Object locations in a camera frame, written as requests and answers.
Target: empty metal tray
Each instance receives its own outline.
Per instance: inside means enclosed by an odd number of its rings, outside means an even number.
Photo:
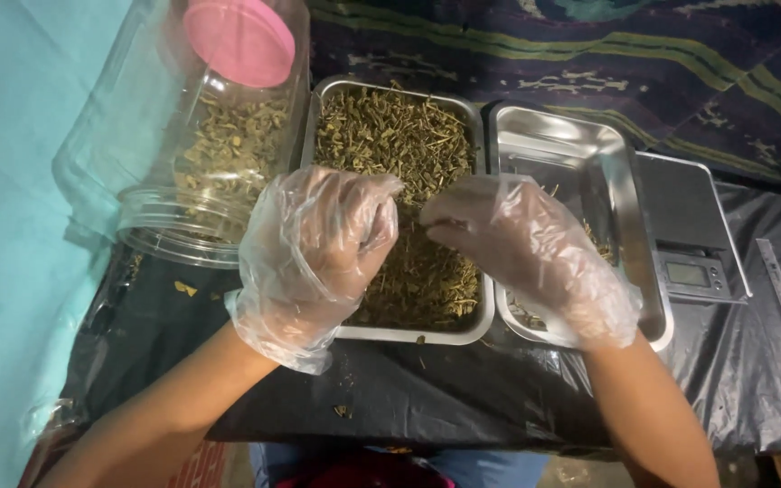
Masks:
[[[654,350],[673,337],[667,290],[656,273],[658,255],[649,235],[636,182],[635,150],[612,127],[554,116],[515,103],[500,103],[489,114],[492,173],[528,174],[555,190],[595,237],[609,244],[615,265],[640,288],[643,310],[638,326]],[[546,333],[522,325],[508,307],[506,290],[496,284],[496,306],[508,327],[524,338],[546,341]]]
[[[332,76],[327,78],[312,92],[309,117],[306,120],[306,138],[303,148],[301,167],[309,166],[315,153],[315,131],[321,118],[321,103],[325,98],[342,91],[360,92],[363,87],[368,89],[389,89],[369,83],[360,83],[347,76]],[[475,154],[475,174],[486,173],[484,162],[484,133],[481,115],[478,109],[462,98],[455,96],[437,96],[411,91],[395,90],[413,99],[429,98],[436,105],[448,110],[466,124],[466,137]],[[429,344],[463,345],[475,342],[490,328],[495,311],[493,280],[486,274],[481,274],[480,301],[473,313],[461,318],[465,320],[460,332],[435,332],[418,329],[393,329],[383,327],[365,327],[353,324],[343,324],[337,337],[367,338],[373,340],[394,340],[397,342],[423,342]],[[405,310],[388,310],[388,314],[404,314]]]

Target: blue jeans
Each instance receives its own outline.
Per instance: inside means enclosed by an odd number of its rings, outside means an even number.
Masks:
[[[305,461],[332,462],[334,450],[321,446],[295,446],[274,442],[249,444],[249,460],[255,488],[270,488],[271,482],[298,474]],[[535,488],[548,456],[505,450],[440,450],[427,462],[453,480],[459,488]]]

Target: black tablecloth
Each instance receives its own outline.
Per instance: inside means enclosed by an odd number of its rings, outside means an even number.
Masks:
[[[781,195],[726,184],[719,192],[754,297],[748,305],[673,304],[676,332],[660,355],[717,452],[777,452],[781,311],[755,238],[770,239],[781,264]],[[196,349],[226,322],[220,297],[237,287],[235,271],[139,257],[118,245],[72,353],[62,393],[73,400],[70,420],[91,423]],[[580,355],[539,347],[500,320],[465,347],[337,340],[331,350],[324,375],[279,368],[209,438],[329,436],[567,454],[608,446]],[[335,405],[352,416],[337,415]]]

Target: hand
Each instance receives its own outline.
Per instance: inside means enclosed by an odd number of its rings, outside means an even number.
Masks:
[[[563,319],[575,346],[635,339],[640,299],[532,178],[462,177],[424,205],[421,223],[429,238],[459,250],[524,303]]]
[[[310,166],[261,193],[240,244],[243,289],[226,306],[246,344],[319,374],[327,348],[397,238],[396,176]]]

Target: digital scale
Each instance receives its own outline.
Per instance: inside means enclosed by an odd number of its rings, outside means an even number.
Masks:
[[[659,278],[676,301],[745,303],[752,296],[710,170],[697,162],[638,153],[643,207]],[[737,270],[731,280],[726,269]],[[732,282],[742,283],[734,286]]]

